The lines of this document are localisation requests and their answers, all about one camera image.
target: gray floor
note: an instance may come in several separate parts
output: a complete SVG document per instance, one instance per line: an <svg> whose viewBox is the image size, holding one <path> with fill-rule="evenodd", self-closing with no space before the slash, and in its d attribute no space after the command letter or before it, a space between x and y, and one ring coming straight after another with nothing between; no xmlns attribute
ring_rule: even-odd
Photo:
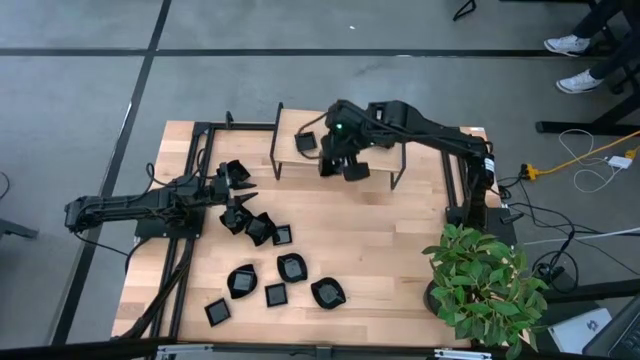
<svg viewBox="0 0 640 360"><path fill-rule="evenodd" d="M5 0L0 2L0 47L146 47L160 3ZM450 17L458 3L462 1L174 1L160 47L540 49L542 39L569 32L587 12L580 5L491 1L454 24ZM137 57L0 57L0 170L13 182L0 203L0 217L41 231L35 241L5 237L0 242L0 284L5 289L0 296L0 348L48 341L78 247L62 226L62 208L79 195L98 191L140 64ZM606 88L582 96L553 88L556 79L591 64L571 59L157 58L115 193L144 188L144 165L155 159L166 120L221 120L230 110L239 121L268 122L279 101L323 110L337 98L363 106L401 99L432 120L485 127L495 143L499 176L515 175L523 162L552 167L570 156L557 136L534 132L536 121L587 122L622 100ZM627 121L638 120L640 113ZM610 140L598 137L596 145ZM568 136L567 142L577 151L589 146L586 137ZM638 145L632 140L611 154ZM595 194L574 188L576 169L527 184L534 204L599 230L637 226L640 195L633 189L640 168L634 164ZM587 188L599 185L588 175L579 182ZM522 199L518 190L514 196ZM128 250L133 227L108 224L101 242ZM516 230L521 243L558 237L528 219L517 222ZM593 243L636 266L640 245L635 239ZM556 248L534 245L527 252L535 258ZM575 244L569 250L581 265L581 284L633 278L590 248ZM70 341L109 337L123 264L116 254L96 252ZM623 304L605 303L611 311Z"/></svg>

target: wooden tabletop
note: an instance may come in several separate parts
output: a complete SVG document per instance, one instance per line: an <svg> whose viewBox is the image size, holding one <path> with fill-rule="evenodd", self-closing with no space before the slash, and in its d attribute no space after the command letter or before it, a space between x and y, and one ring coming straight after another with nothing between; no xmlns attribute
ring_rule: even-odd
<svg viewBox="0 0 640 360"><path fill-rule="evenodd" d="M193 124L167 123L156 161L160 180L182 174ZM477 129L474 133L483 135ZM432 275L420 252L438 243L447 206L440 152L407 144L407 170L394 191L383 172L347 183L340 176L320 178L315 167L306 165L288 166L276 181L269 161L271 136L269 131L216 131L209 174L220 162L239 159L252 175L249 181L258 185L252 190L259 192L245 206L254 215L267 211L276 225L290 224L293 244L274 247L268 241L256 248L247 235L233 236L220 223L222 207L210 208L195 244L179 340L468 346L422 304ZM499 204L495 195L487 196L489 203ZM157 293L167 243L151 239L131 259L114 335L129 329ZM267 308L264 287L282 282L276 257L291 252L305 259L309 279L287 284L287 305ZM231 300L227 276L244 264L255 266L258 287ZM325 276L340 282L347 296L334 310L321 309L310 291L310 284ZM220 297L231 319L211 328L204 307ZM168 333L172 305L170 298L161 334Z"/></svg>
<svg viewBox="0 0 640 360"><path fill-rule="evenodd" d="M318 160L310 160L300 155L296 148L294 136L303 125L317 119L322 114L323 112L321 111L282 109L278 123L276 147L273 154L274 159L281 163L317 166ZM318 156L320 153L320 139L329 132L329 129L324 126L324 119L310 125L303 132L313 132L318 144L316 149L309 150L305 154ZM402 146L398 144L388 150L380 147L365 149L358 154L358 161L369 163L370 170L400 172L402 168Z"/></svg>

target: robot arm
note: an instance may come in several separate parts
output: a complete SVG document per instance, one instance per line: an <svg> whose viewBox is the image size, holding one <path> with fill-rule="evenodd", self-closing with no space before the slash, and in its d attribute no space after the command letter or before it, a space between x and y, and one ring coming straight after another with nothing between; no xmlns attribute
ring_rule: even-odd
<svg viewBox="0 0 640 360"><path fill-rule="evenodd" d="M466 165L463 213L458 222L482 229L486 225L485 194L494 181L494 157L484 139L425 119L414 107L401 102L370 103L366 110L346 100L333 104L325 120L329 133L322 137L320 175L343 174L347 181L369 176L366 163L356 155L372 146L390 148L417 142L455 155Z"/></svg>
<svg viewBox="0 0 640 360"><path fill-rule="evenodd" d="M240 206L257 193L231 196L231 189L248 189L249 173L237 161L221 163L209 184L206 178L194 175L172 180L167 186L134 196L83 196L65 206L65 226L78 233L104 222L121 220L162 219L169 227L188 226L198 208L226 205ZM225 222L233 227L233 211L225 212Z"/></svg>

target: white sneaker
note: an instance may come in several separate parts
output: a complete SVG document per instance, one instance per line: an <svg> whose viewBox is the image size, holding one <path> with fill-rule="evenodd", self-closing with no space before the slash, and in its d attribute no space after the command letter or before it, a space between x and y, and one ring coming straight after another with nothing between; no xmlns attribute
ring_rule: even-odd
<svg viewBox="0 0 640 360"><path fill-rule="evenodd" d="M578 57L587 50L590 43L591 39L582 39L575 35L569 35L559 39L547 39L544 41L544 46L547 50L556 54Z"/></svg>
<svg viewBox="0 0 640 360"><path fill-rule="evenodd" d="M556 87L566 94L580 94L583 92L589 92L602 84L604 80L594 79L589 70L581 72L580 74L562 79L556 82Z"/></svg>

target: green plant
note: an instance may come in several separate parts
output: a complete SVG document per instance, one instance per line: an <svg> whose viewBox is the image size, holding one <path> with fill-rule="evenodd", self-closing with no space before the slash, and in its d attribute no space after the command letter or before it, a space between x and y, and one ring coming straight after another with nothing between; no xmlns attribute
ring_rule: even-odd
<svg viewBox="0 0 640 360"><path fill-rule="evenodd" d="M507 359L522 350L520 335L529 334L536 349L535 326L547 309L538 291L540 279L525 276L527 259L493 235L471 228L445 226L439 246L429 246L429 263L437 285L431 295L441 304L438 317L455 327L456 339L477 339L487 346L510 345Z"/></svg>

